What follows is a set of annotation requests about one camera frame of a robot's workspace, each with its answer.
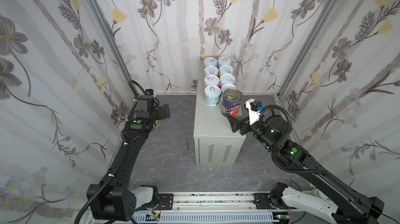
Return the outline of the pink can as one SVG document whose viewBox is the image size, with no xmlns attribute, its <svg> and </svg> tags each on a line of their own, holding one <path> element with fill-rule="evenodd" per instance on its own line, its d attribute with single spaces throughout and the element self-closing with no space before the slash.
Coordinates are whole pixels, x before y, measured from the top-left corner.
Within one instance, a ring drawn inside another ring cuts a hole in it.
<svg viewBox="0 0 400 224">
<path fill-rule="evenodd" d="M 221 88 L 223 85 L 226 84 L 235 84 L 236 79 L 235 76 L 231 75 L 231 74 L 223 74 L 219 77 L 219 87 Z"/>
<path fill-rule="evenodd" d="M 204 77 L 219 76 L 219 69 L 216 66 L 207 66 L 204 68 Z"/>
<path fill-rule="evenodd" d="M 208 86 L 219 86 L 220 79 L 218 76 L 209 75 L 204 78 L 204 88 Z"/>
</svg>

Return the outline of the dark tin can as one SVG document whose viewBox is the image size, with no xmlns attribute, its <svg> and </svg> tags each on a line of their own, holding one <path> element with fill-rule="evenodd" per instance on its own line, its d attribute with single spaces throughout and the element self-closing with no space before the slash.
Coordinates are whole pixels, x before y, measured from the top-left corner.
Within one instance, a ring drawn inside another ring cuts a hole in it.
<svg viewBox="0 0 400 224">
<path fill-rule="evenodd" d="M 242 93 L 238 89 L 225 90 L 222 98 L 221 113 L 223 116 L 236 117 L 242 101 Z"/>
</svg>

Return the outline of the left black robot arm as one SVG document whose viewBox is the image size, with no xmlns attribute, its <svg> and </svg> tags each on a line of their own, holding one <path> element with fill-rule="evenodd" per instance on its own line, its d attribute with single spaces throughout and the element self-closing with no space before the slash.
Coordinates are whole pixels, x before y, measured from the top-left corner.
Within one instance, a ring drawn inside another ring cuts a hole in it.
<svg viewBox="0 0 400 224">
<path fill-rule="evenodd" d="M 131 191 L 129 183 L 141 148 L 156 128 L 157 121 L 170 118 L 170 110 L 167 104 L 160 104 L 152 89 L 145 90 L 134 80 L 130 83 L 135 99 L 120 133 L 120 147 L 101 181 L 89 186 L 88 200 L 78 212 L 76 224 L 88 209 L 93 218 L 108 224 L 131 221 L 134 212 L 141 209 L 151 210 L 156 218 L 161 215 L 157 186 L 142 185 Z"/>
</svg>

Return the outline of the teal coconut can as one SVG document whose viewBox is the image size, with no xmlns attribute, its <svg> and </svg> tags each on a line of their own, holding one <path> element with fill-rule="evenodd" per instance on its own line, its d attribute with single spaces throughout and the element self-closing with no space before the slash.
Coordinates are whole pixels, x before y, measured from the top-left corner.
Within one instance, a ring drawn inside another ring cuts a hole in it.
<svg viewBox="0 0 400 224">
<path fill-rule="evenodd" d="M 218 66 L 218 60 L 213 58 L 213 57 L 208 57 L 204 59 L 204 68 L 209 67 L 209 66 Z"/>
<path fill-rule="evenodd" d="M 221 66 L 224 66 L 224 65 L 229 65 L 229 66 L 231 66 L 232 65 L 232 60 L 231 60 L 231 58 L 229 58 L 229 57 L 226 57 L 226 56 L 221 56 L 221 57 L 219 57 L 218 58 L 218 68 L 219 67 L 221 67 Z"/>
</svg>

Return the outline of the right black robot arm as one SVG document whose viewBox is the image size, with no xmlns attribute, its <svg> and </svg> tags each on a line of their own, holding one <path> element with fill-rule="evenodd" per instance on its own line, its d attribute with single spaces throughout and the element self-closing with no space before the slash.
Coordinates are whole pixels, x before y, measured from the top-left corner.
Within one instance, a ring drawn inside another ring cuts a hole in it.
<svg viewBox="0 0 400 224">
<path fill-rule="evenodd" d="M 241 135 L 250 133 L 271 153 L 278 168 L 300 175 L 326 196 L 319 198 L 277 183 L 267 197 L 271 207 L 299 209 L 330 224 L 378 223 L 384 203 L 357 192 L 320 165 L 305 148 L 291 141 L 292 119 L 284 108 L 262 107 L 260 101 L 252 100 L 247 110 L 249 115 L 242 120 L 227 115 L 232 131 Z"/>
</svg>

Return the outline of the yellow label can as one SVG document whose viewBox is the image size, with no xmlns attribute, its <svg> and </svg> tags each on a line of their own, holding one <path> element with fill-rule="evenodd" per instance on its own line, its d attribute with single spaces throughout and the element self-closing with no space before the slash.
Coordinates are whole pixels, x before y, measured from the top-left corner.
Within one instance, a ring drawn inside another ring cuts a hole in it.
<svg viewBox="0 0 400 224">
<path fill-rule="evenodd" d="M 222 65 L 219 67 L 219 76 L 222 75 L 233 75 L 234 68 L 230 65 Z"/>
</svg>

